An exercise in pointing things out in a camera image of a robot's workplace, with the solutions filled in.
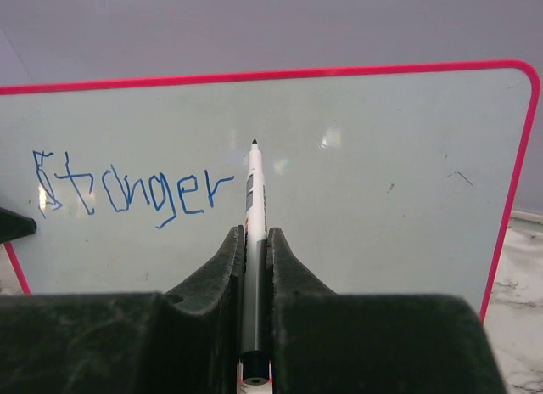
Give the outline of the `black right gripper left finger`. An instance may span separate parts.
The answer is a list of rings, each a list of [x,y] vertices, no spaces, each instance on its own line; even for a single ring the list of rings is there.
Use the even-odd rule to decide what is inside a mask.
[[[4,393],[234,393],[244,231],[165,293],[5,296]]]

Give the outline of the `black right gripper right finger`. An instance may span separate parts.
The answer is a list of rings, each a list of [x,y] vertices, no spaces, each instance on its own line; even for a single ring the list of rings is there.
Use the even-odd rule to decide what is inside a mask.
[[[268,236],[276,393],[503,393],[478,315],[441,294],[340,295]]]

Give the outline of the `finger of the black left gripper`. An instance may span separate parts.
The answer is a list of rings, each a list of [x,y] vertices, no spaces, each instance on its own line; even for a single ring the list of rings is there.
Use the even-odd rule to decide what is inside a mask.
[[[1,244],[33,235],[36,230],[37,225],[32,218],[0,208]]]

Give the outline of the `white blue whiteboard marker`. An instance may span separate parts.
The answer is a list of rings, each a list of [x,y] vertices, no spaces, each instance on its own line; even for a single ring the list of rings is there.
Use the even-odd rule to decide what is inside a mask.
[[[259,144],[248,153],[244,224],[244,291],[240,360],[243,383],[261,386],[269,379],[266,338],[266,188]]]

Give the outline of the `pink framed whiteboard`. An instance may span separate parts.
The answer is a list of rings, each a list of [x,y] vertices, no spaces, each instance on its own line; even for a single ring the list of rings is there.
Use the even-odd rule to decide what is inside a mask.
[[[3,87],[1,204],[28,293],[168,290],[245,219],[341,293],[489,305],[540,78],[515,59]]]

